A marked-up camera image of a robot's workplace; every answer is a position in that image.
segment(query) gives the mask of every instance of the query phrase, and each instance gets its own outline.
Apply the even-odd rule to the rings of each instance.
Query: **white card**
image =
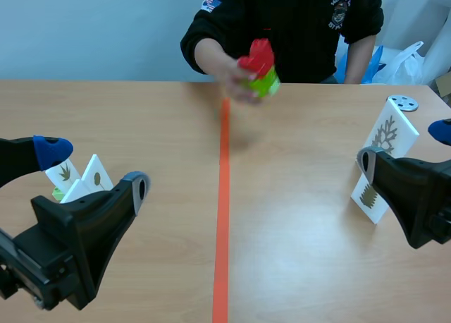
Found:
[[[111,190],[114,187],[104,166],[96,154],[92,155],[92,158],[83,173],[82,182],[91,193]]]
[[[61,203],[68,203],[90,194],[82,180],[78,179],[72,184],[67,194],[64,195]]]
[[[394,101],[388,99],[364,147],[381,147],[398,158],[406,155],[418,137],[415,127]],[[387,202],[369,185],[364,174],[360,176],[351,198],[375,224],[388,210]]]
[[[69,159],[58,166],[47,169],[45,174],[64,195],[69,191],[72,184],[74,184],[77,179],[81,178],[77,169]]]

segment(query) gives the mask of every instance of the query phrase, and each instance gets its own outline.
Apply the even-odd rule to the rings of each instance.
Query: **person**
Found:
[[[345,83],[359,84],[382,24],[381,0],[203,0],[180,46],[195,71],[255,102],[240,83],[256,76],[237,65],[254,39],[269,39],[282,83],[336,83],[341,34],[350,45]]]

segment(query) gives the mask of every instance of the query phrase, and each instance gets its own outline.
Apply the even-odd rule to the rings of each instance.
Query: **patch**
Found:
[[[201,10],[211,13],[215,8],[218,8],[220,4],[221,1],[219,0],[203,0]]]
[[[332,21],[329,22],[329,28],[340,30],[345,21],[346,12],[351,6],[351,0],[333,0],[331,5],[333,6],[333,15]]]

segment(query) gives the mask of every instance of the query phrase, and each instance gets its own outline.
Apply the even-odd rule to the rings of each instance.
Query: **orange tape line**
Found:
[[[221,143],[219,147],[218,223],[216,225],[213,323],[228,323],[228,244],[230,224],[229,116],[230,100],[224,99],[221,108]]]

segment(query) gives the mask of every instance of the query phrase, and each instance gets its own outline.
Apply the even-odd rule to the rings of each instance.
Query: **table surface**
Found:
[[[230,115],[229,322],[449,322],[450,245],[411,249],[392,212],[373,225],[350,200],[362,147],[388,95],[417,99],[409,156],[451,148],[428,125],[451,109],[427,87],[282,85]],[[97,299],[40,312],[24,291],[5,322],[211,322],[222,93],[213,83],[0,82],[3,138],[68,138],[82,173],[98,154],[116,183],[147,172],[152,189],[118,246]],[[43,173],[0,190],[11,235],[51,197]]]

